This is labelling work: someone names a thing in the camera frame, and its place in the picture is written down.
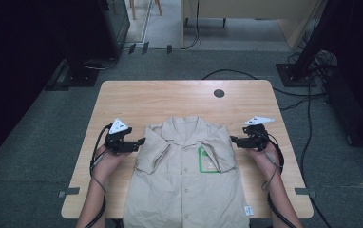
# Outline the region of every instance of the wooden desk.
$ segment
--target wooden desk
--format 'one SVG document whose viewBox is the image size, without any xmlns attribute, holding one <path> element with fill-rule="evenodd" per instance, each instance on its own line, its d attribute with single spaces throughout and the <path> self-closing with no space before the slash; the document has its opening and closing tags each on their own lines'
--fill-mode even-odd
<svg viewBox="0 0 363 228">
<path fill-rule="evenodd" d="M 216 89 L 222 89 L 224 97 L 215 97 Z M 236 80 L 103 83 L 69 185 L 69 188 L 79 187 L 80 191 L 78 195 L 66 196 L 62 209 L 63 217 L 76 219 L 81 213 L 90 180 L 89 161 L 99 133 L 105 125 L 112 123 L 115 118 L 120 118 L 133 128 L 132 133 L 124 139 L 136 141 L 143 137 L 148 124 L 162 123 L 170 116 L 191 115 L 199 115 L 209 123 L 226 125 L 230 135 L 240 138 L 246 137 L 242 132 L 244 122 L 255 115 L 275 118 L 273 123 L 266 124 L 266 128 L 277 138 L 284 154 L 282 178 L 288 196 L 300 218 L 310 218 L 313 215 L 309 197 L 295 194 L 295 188 L 304 188 L 304 183 L 271 84 L 262 80 Z M 252 218 L 269 218 L 270 209 L 266 193 L 261 190 L 264 179 L 244 149 L 236 148 L 235 145 L 234 148 L 246 201 L 254 208 L 255 214 Z M 136 156 L 137 153 L 128 156 L 108 182 L 105 215 L 109 219 L 123 217 Z"/>
<path fill-rule="evenodd" d="M 327 0 L 181 0 L 181 47 L 184 48 L 184 19 L 197 18 L 278 19 L 290 49 L 295 49 L 309 22 L 319 18 Z"/>
</svg>

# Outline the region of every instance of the chair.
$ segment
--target chair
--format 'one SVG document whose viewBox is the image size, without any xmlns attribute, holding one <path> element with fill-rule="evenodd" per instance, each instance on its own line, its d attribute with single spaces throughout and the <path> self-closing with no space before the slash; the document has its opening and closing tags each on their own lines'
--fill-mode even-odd
<svg viewBox="0 0 363 228">
<path fill-rule="evenodd" d="M 129 1 L 130 1 L 130 7 L 132 8 L 132 19 L 135 20 L 134 0 L 129 0 Z M 158 5 L 159 15 L 162 16 L 161 0 L 155 0 L 155 3 Z"/>
</svg>

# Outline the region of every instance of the short-sleeved shirt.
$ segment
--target short-sleeved shirt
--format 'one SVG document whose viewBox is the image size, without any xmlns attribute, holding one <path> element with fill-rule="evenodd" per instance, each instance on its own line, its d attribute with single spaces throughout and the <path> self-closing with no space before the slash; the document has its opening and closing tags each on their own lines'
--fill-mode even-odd
<svg viewBox="0 0 363 228">
<path fill-rule="evenodd" d="M 145 129 L 124 227 L 249 227 L 229 133 L 198 116 Z"/>
</svg>

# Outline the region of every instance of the gray carpet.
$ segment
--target gray carpet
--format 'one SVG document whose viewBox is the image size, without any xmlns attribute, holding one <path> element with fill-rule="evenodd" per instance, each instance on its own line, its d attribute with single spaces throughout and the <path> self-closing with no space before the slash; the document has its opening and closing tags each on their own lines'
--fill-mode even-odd
<svg viewBox="0 0 363 228">
<path fill-rule="evenodd" d="M 107 80 L 199 80 L 222 68 L 269 80 L 284 91 L 306 94 L 307 88 L 284 88 L 276 63 L 291 52 L 140 49 L 102 70 L 94 87 L 43 91 L 0 149 L 0 227 L 73 227 L 61 217 L 64 200 L 57 197 L 70 182 L 102 82 Z M 247 79 L 221 72 L 207 80 Z M 319 93 L 320 86 L 312 90 Z M 280 107 L 301 98 L 276 92 Z M 313 137 L 305 156 L 305 178 L 315 202 L 333 227 L 363 227 L 363 148 L 348 146 L 332 107 L 323 98 L 311 101 Z M 296 157 L 309 135 L 307 104 L 282 112 Z M 302 220 L 306 227 L 325 227 L 319 214 Z M 253 227 L 271 225 L 252 219 Z"/>
</svg>

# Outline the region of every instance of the person's arm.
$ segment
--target person's arm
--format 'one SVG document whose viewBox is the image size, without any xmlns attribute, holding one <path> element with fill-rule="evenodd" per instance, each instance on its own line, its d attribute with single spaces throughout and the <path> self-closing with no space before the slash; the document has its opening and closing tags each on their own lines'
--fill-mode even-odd
<svg viewBox="0 0 363 228">
<path fill-rule="evenodd" d="M 87 190 L 84 206 L 76 227 L 86 227 L 99 214 L 104 201 L 104 187 L 108 177 L 120 162 L 129 155 L 129 153 L 123 153 L 115 156 L 110 151 L 107 151 L 103 145 L 99 147 L 97 156 L 102 153 L 105 154 L 93 169 L 93 178 L 90 179 L 89 189 Z M 105 227 L 105 215 L 102 215 L 93 227 Z"/>
<path fill-rule="evenodd" d="M 289 220 L 295 227 L 303 227 L 297 214 L 289 201 L 288 195 L 285 190 L 285 186 L 283 184 L 280 170 L 277 168 L 279 166 L 279 159 L 276 149 L 271 143 L 267 144 L 267 147 L 258 152 L 254 149 L 246 149 L 249 154 L 256 161 L 258 169 L 263 174 L 264 178 L 268 181 L 267 186 L 270 192 L 271 201 L 276 207 L 276 209 L 280 212 L 282 216 L 284 216 L 287 220 Z M 272 163 L 271 160 L 266 155 L 268 153 L 272 156 L 275 163 Z M 275 213 L 272 213 L 273 227 L 289 227 L 287 226 Z"/>
</svg>

